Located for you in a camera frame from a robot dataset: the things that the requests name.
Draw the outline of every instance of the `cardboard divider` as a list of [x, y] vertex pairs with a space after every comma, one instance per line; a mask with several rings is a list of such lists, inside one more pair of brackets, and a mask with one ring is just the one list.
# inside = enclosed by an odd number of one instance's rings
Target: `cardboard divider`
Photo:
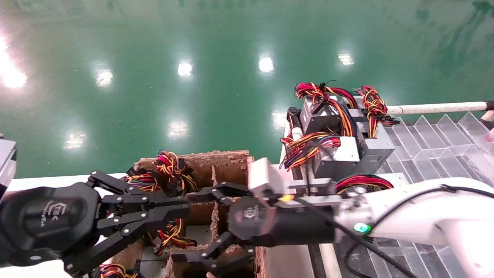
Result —
[[[192, 175], [196, 178], [198, 187], [215, 186], [221, 182], [233, 182], [248, 184], [248, 165], [253, 161], [247, 150], [243, 151], [213, 151], [207, 153], [189, 154], [180, 156], [185, 158], [189, 167], [194, 169]], [[156, 158], [141, 158], [134, 164], [134, 169], [155, 169]], [[208, 244], [189, 247], [188, 250], [204, 250], [216, 241], [219, 234], [227, 231], [228, 207], [218, 205], [216, 202], [193, 204], [191, 215], [185, 219], [185, 226], [209, 225], [211, 239]], [[140, 259], [143, 253], [143, 240], [137, 241], [127, 249], [111, 259], [112, 263], [124, 265], [131, 269], [136, 259]], [[240, 252], [239, 246], [231, 246], [219, 259], [235, 255]], [[168, 253], [182, 250], [177, 247], [167, 249]], [[224, 278], [267, 278], [266, 251], [264, 247], [256, 247], [254, 262]], [[214, 278], [211, 273], [192, 269], [188, 264], [175, 263], [169, 260], [160, 278]]]

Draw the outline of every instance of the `wire bundle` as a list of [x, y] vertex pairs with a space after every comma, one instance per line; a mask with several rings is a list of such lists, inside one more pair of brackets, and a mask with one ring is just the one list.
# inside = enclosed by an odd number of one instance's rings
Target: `wire bundle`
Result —
[[338, 101], [331, 98], [328, 99], [328, 104], [338, 111], [341, 120], [341, 136], [356, 137], [357, 128], [348, 109]]
[[[173, 152], [166, 152], [163, 149], [158, 151], [156, 170], [168, 177], [169, 183], [180, 183], [182, 190], [186, 192], [199, 191], [197, 181], [191, 174], [192, 169], [187, 167], [184, 160], [179, 159]], [[158, 238], [161, 242], [155, 250], [157, 256], [163, 254], [169, 242], [180, 248], [197, 245], [195, 240], [180, 236], [182, 228], [182, 219], [175, 219], [168, 222], [165, 231], [158, 231]]]
[[348, 188], [356, 185], [367, 185], [368, 191], [373, 191], [375, 188], [390, 189], [394, 186], [388, 181], [376, 175], [355, 175], [344, 178], [336, 183], [336, 194], [342, 194]]
[[195, 240], [180, 236], [182, 228], [182, 219], [175, 219], [167, 224], [165, 232], [158, 231], [158, 237], [161, 239], [161, 244], [155, 248], [156, 256], [159, 257], [163, 255], [163, 252], [166, 250], [166, 246], [169, 242], [172, 242], [175, 246], [180, 248], [197, 246], [197, 242]]
[[187, 189], [187, 192], [197, 192], [199, 189], [196, 179], [190, 174], [190, 168], [185, 163], [180, 168], [179, 158], [173, 152], [166, 152], [163, 149], [158, 151], [156, 170], [168, 177], [169, 183], [177, 178], [182, 189]]
[[109, 264], [100, 265], [95, 278], [143, 278], [141, 273], [135, 273], [132, 270], [126, 270], [123, 265]]
[[312, 97], [312, 103], [315, 104], [319, 98], [329, 99], [329, 93], [339, 95], [348, 100], [350, 108], [357, 108], [357, 101], [352, 94], [342, 88], [326, 87], [326, 83], [321, 83], [316, 86], [314, 83], [299, 83], [295, 86], [294, 94], [297, 98], [303, 98], [306, 95]]
[[125, 181], [129, 185], [140, 188], [143, 191], [156, 191], [162, 189], [156, 178], [152, 177], [149, 172], [142, 175], [128, 176], [125, 178]]
[[306, 95], [312, 97], [312, 103], [316, 103], [318, 98], [325, 98], [326, 94], [314, 83], [299, 83], [295, 86], [294, 94], [297, 98], [304, 98]]
[[393, 125], [399, 122], [394, 118], [387, 116], [388, 107], [384, 100], [379, 96], [374, 87], [362, 86], [361, 90], [365, 92], [364, 107], [367, 110], [367, 119], [369, 120], [369, 138], [375, 138], [377, 132], [377, 124], [379, 122]]
[[357, 101], [349, 91], [342, 88], [330, 88], [330, 87], [325, 87], [325, 91], [346, 98], [350, 108], [358, 108]]
[[311, 147], [308, 152], [304, 151], [304, 148], [310, 141], [317, 142], [324, 148], [341, 146], [341, 140], [339, 136], [335, 136], [334, 134], [330, 134], [327, 132], [309, 133], [302, 136], [298, 140], [293, 140], [293, 138], [290, 137], [283, 137], [280, 141], [285, 144], [289, 150], [291, 150], [291, 152], [287, 153], [285, 158], [283, 159], [283, 166], [287, 171], [289, 171], [293, 167], [297, 167], [306, 163], [316, 154], [321, 152], [319, 146]]

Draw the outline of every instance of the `robotic arm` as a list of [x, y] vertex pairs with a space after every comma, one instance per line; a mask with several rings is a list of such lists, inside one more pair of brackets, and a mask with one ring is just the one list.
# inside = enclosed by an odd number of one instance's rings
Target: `robotic arm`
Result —
[[[444, 189], [442, 184], [448, 190], [414, 197]], [[357, 190], [348, 198], [316, 195], [300, 199], [357, 234], [451, 245], [469, 277], [493, 277], [490, 250], [494, 244], [479, 234], [494, 228], [494, 216], [488, 211], [494, 200], [451, 189], [461, 186], [493, 192], [481, 182], [451, 178], [372, 193]], [[114, 195], [101, 198], [95, 187]], [[0, 267], [61, 259], [71, 276], [91, 277], [101, 263], [148, 231], [164, 228], [169, 219], [186, 218], [194, 202], [218, 201], [230, 206], [228, 232], [205, 251], [184, 250], [171, 258], [207, 268], [216, 276], [253, 260], [255, 246], [331, 243], [342, 236], [341, 230], [328, 225], [327, 218], [307, 210], [294, 196], [293, 188], [272, 171], [267, 159], [251, 164], [248, 189], [224, 183], [170, 198], [162, 191], [144, 192], [96, 171], [86, 183], [8, 192], [0, 203]], [[227, 197], [241, 198], [232, 202]], [[397, 204], [396, 211], [389, 213]], [[380, 225], [372, 226], [385, 215]], [[370, 233], [358, 229], [361, 224], [369, 225]], [[100, 236], [106, 239], [96, 244]], [[244, 252], [216, 260], [232, 244]]]

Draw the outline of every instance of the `yellow wire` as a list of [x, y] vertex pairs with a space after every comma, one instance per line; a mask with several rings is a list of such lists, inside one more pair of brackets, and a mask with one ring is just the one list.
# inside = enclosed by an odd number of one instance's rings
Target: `yellow wire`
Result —
[[180, 233], [180, 230], [182, 230], [182, 219], [179, 219], [179, 228], [176, 232], [174, 232], [169, 238], [167, 238], [165, 241], [163, 241], [162, 246], [166, 246], [166, 244], [170, 241], [170, 239], [174, 236], [177, 236]]

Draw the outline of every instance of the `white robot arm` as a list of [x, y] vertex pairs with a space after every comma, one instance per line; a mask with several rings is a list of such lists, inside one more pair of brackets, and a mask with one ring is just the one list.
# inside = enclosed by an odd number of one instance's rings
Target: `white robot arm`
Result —
[[[469, 187], [493, 193], [479, 181], [448, 178], [424, 181], [358, 196], [360, 206], [343, 202], [335, 220], [352, 229], [356, 223], [374, 223], [389, 208], [410, 196], [441, 185]], [[371, 230], [370, 236], [422, 244], [450, 245], [470, 278], [494, 277], [494, 241], [483, 234], [494, 229], [494, 199], [465, 191], [439, 191], [404, 204]]]
[[[295, 194], [305, 188], [306, 182], [283, 181], [267, 159], [251, 164], [249, 189], [259, 198], [266, 198], [266, 190], [277, 194]], [[314, 179], [313, 185], [326, 184], [328, 179]], [[491, 196], [457, 190], [467, 187]], [[333, 218], [349, 230], [356, 225], [369, 225], [373, 237], [405, 240], [422, 244], [450, 245], [470, 278], [494, 277], [491, 250], [494, 242], [486, 240], [485, 231], [494, 230], [494, 189], [467, 178], [447, 178], [424, 181], [408, 186], [365, 193], [357, 190], [349, 198], [339, 195], [304, 196], [301, 199], [316, 207], [331, 206]], [[279, 204], [280, 207], [301, 207], [295, 200]], [[379, 225], [373, 225], [384, 215]], [[337, 230], [336, 240], [343, 235]]]

